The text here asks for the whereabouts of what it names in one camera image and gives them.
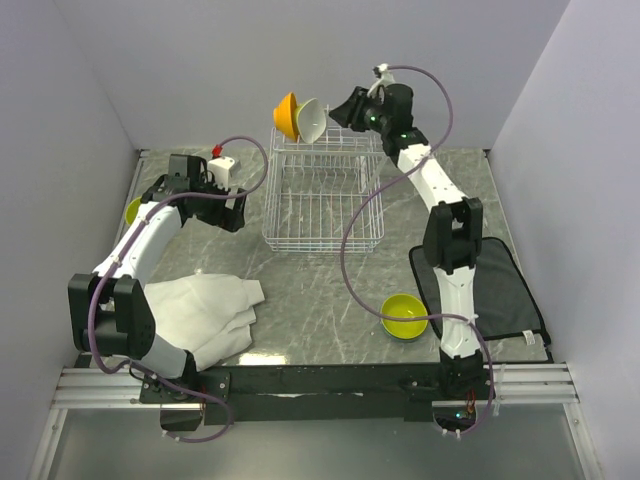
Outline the white square bowl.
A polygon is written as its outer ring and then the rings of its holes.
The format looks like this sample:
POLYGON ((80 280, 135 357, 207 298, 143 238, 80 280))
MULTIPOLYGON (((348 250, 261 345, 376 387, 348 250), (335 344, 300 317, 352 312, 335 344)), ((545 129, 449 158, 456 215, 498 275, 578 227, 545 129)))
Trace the white square bowl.
POLYGON ((317 98, 298 105, 294 110, 294 121, 300 141, 306 144, 319 140, 327 126, 325 109, 317 98))

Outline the orange bowl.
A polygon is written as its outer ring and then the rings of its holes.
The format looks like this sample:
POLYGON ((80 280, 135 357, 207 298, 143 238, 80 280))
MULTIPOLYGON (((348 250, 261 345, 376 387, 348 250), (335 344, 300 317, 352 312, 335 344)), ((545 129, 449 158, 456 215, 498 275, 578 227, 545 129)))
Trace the orange bowl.
POLYGON ((289 92, 273 110, 273 122, 277 131, 287 139, 297 142, 299 130, 296 120, 298 103, 293 92, 289 92))

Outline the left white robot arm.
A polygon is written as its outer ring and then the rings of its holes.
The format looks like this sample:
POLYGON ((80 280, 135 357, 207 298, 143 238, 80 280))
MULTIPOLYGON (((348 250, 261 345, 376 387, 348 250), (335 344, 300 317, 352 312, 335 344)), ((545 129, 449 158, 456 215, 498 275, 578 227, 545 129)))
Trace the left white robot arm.
POLYGON ((135 219, 111 255, 69 281, 72 339, 79 351, 137 363, 165 378, 164 389, 176 401, 197 395, 194 356, 160 335, 144 287, 187 220, 228 232, 244 227, 246 192, 229 187, 239 166, 226 156, 171 155, 167 173, 141 195, 135 219))

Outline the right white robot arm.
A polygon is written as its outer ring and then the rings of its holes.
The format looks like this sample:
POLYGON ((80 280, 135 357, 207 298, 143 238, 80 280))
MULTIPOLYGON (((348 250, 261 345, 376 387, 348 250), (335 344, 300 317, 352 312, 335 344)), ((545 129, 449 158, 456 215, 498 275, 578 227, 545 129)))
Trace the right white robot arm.
POLYGON ((373 89, 357 86, 329 117, 342 128, 379 134, 384 153, 428 210, 422 250, 440 296, 438 386, 443 395, 456 399, 484 382, 484 357, 474 330, 483 205, 451 181, 434 157, 435 147, 413 125, 413 97, 413 90, 400 83, 373 89))

